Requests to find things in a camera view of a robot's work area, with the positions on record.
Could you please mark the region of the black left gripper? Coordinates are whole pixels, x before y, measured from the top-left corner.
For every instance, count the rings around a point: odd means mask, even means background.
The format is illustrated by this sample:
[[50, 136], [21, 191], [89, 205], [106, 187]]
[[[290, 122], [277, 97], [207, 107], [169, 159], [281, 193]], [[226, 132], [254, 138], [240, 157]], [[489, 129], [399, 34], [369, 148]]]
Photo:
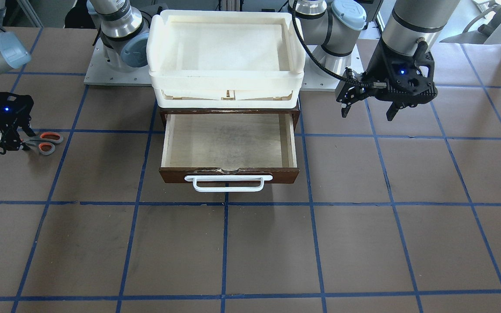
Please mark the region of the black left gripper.
[[[433, 78], [434, 59], [426, 41], [415, 43], [414, 54], [406, 56], [393, 51], [380, 40], [368, 64], [366, 82], [386, 83], [386, 87], [367, 88], [366, 94], [381, 101], [391, 101], [386, 117], [387, 121], [393, 121], [403, 107], [415, 107], [437, 97]], [[354, 100], [342, 100], [342, 118], [348, 116], [354, 103]]]

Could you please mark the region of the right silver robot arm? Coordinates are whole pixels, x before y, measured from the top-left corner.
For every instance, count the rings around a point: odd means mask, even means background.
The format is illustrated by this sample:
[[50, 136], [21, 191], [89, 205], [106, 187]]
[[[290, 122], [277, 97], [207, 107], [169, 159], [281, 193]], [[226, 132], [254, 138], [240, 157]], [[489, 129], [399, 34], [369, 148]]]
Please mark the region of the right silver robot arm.
[[[129, 0], [80, 0], [81, 14], [88, 16], [99, 30], [103, 43], [130, 68], [147, 65], [147, 39], [150, 15], [133, 7]], [[0, 0], [0, 75], [19, 69], [31, 60], [28, 49], [15, 33], [3, 27], [6, 2]], [[32, 97], [0, 92], [0, 134], [4, 141], [18, 141], [17, 129], [30, 130]]]

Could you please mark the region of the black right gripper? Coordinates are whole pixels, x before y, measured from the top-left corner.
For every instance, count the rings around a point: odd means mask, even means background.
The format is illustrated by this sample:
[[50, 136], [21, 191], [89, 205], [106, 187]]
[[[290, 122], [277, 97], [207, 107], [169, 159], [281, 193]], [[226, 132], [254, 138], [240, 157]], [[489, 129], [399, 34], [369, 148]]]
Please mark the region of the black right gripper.
[[34, 136], [30, 128], [30, 111], [34, 100], [30, 95], [0, 92], [0, 131], [16, 131], [18, 127], [29, 137]]

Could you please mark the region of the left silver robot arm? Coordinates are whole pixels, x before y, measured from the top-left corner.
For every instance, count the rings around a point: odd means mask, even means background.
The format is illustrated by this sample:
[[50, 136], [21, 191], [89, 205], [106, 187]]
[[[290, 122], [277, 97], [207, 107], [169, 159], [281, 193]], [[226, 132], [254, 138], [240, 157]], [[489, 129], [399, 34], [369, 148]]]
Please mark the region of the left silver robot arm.
[[352, 52], [379, 0], [289, 0], [297, 38], [318, 72], [338, 80], [341, 115], [368, 97], [390, 102], [392, 121], [406, 107], [435, 99], [431, 47], [457, 8], [457, 0], [398, 0], [363, 73], [351, 67]]

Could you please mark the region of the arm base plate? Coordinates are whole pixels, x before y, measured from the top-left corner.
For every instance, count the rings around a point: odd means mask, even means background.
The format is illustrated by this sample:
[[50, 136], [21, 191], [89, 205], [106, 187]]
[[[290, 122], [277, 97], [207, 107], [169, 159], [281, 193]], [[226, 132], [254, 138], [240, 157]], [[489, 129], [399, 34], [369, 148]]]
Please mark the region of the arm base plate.
[[125, 65], [119, 55], [98, 39], [86, 70], [86, 85], [150, 87], [148, 66], [132, 68]]
[[[327, 54], [321, 47], [318, 48], [316, 45], [310, 45], [308, 48], [326, 69], [341, 77], [344, 75], [346, 68], [353, 69], [359, 75], [364, 72], [357, 46], [354, 46], [350, 55], [344, 57]], [[309, 56], [306, 57], [301, 91], [334, 92], [339, 81], [339, 79], [320, 69]]]

